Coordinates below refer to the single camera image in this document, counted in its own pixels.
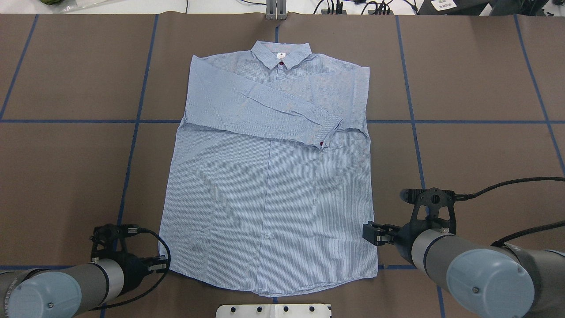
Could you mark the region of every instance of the green object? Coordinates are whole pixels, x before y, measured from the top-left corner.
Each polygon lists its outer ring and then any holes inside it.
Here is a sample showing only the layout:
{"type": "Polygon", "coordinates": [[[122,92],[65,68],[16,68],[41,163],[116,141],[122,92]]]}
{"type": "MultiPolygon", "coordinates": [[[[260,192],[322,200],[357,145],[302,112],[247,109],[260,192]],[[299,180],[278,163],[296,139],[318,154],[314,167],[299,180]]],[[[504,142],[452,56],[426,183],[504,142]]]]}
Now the green object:
{"type": "Polygon", "coordinates": [[[55,5],[59,2],[63,2],[63,0],[40,0],[41,2],[43,2],[44,4],[50,6],[50,5],[55,5]]]}

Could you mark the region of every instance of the shirt collar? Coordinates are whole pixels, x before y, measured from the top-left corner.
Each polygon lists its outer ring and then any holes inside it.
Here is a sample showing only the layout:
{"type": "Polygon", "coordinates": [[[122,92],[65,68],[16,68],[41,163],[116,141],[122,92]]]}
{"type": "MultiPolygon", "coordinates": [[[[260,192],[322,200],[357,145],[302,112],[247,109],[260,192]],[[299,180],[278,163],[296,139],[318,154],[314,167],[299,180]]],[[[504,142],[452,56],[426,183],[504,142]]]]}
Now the shirt collar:
{"type": "Polygon", "coordinates": [[[272,51],[287,53],[282,59],[287,68],[293,68],[312,54],[310,44],[308,43],[282,44],[257,41],[253,48],[251,48],[251,52],[253,52],[253,54],[255,54],[255,56],[270,70],[277,66],[277,64],[281,61],[273,54],[272,51]]]}

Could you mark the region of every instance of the shirt sleeve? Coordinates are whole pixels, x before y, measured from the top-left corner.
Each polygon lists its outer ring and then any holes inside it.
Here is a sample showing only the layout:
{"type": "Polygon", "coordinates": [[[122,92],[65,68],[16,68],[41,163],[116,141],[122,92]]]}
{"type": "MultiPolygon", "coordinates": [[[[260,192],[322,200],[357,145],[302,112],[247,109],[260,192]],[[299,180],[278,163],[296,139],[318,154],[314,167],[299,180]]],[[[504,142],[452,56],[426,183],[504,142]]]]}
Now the shirt sleeve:
{"type": "Polygon", "coordinates": [[[303,99],[192,59],[186,123],[321,148],[341,120],[303,99]]]}

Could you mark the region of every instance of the shirt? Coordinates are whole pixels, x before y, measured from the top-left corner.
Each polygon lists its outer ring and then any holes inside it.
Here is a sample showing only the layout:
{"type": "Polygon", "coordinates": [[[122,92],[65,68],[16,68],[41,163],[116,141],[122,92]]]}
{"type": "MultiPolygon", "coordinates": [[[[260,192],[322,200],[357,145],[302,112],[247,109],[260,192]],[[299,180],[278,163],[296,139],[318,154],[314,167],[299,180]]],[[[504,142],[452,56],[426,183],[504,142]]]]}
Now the shirt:
{"type": "Polygon", "coordinates": [[[368,81],[309,44],[193,57],[160,228],[171,270],[262,296],[374,277],[368,81]]]}

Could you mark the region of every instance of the white floor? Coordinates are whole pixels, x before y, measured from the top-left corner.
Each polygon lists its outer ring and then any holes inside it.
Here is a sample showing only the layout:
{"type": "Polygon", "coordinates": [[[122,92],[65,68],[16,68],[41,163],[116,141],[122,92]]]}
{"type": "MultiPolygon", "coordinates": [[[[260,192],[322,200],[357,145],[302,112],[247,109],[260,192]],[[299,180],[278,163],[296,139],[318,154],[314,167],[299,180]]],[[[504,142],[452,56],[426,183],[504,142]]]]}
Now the white floor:
{"type": "MultiPolygon", "coordinates": [[[[78,2],[100,2],[104,0],[71,0],[78,2]]],[[[264,0],[251,0],[253,2],[264,2],[264,0]]],[[[106,13],[106,14],[135,14],[135,13],[161,13],[165,11],[185,12],[187,0],[108,0],[108,3],[88,7],[82,10],[72,11],[72,13],[106,13]]],[[[423,0],[416,0],[418,7],[423,0]]],[[[290,12],[301,14],[312,14],[318,0],[287,0],[286,7],[290,12]]],[[[348,14],[360,14],[364,5],[355,5],[353,2],[346,1],[344,10],[348,14]]],[[[320,8],[327,8],[322,3],[320,8]]],[[[413,15],[412,8],[403,0],[394,0],[390,8],[398,15],[413,15]]],[[[556,16],[564,16],[565,8],[555,6],[549,0],[544,7],[546,12],[556,16]]],[[[0,13],[58,13],[60,8],[46,6],[39,0],[1,0],[0,13]]],[[[246,12],[265,12],[265,6],[250,5],[239,0],[188,0],[188,13],[246,13],[246,12]]]]}

